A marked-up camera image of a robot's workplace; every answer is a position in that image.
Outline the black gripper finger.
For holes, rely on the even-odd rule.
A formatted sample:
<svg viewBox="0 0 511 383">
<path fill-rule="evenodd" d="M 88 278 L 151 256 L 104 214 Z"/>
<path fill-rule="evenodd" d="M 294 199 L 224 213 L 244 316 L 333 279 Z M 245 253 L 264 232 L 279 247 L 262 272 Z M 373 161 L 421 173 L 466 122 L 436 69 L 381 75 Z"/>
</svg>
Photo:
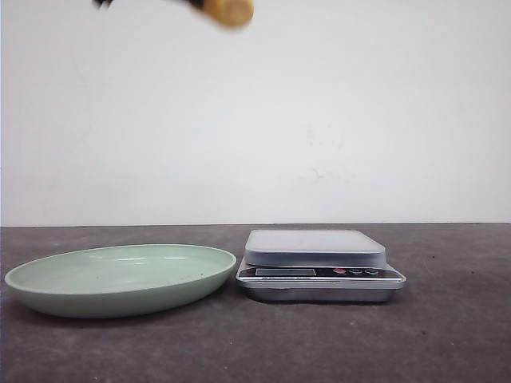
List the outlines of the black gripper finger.
<svg viewBox="0 0 511 383">
<path fill-rule="evenodd" d="M 109 8 L 113 0 L 92 0 L 92 3 L 98 8 Z"/>
</svg>

